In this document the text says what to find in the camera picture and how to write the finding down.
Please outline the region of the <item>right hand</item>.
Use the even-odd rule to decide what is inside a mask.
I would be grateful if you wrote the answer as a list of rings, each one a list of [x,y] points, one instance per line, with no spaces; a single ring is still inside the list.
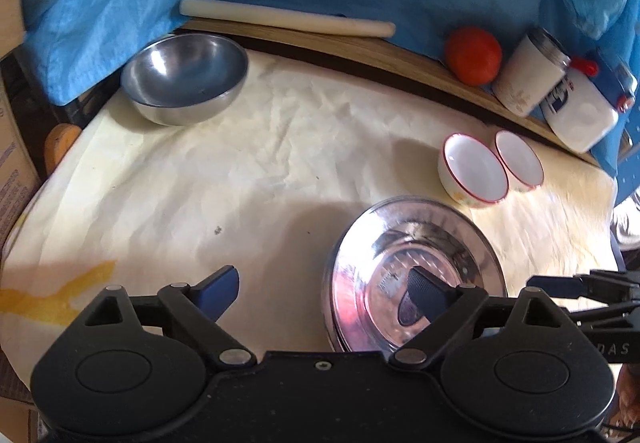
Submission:
[[[640,417],[640,365],[624,364],[616,382],[618,412],[625,427],[638,427]]]

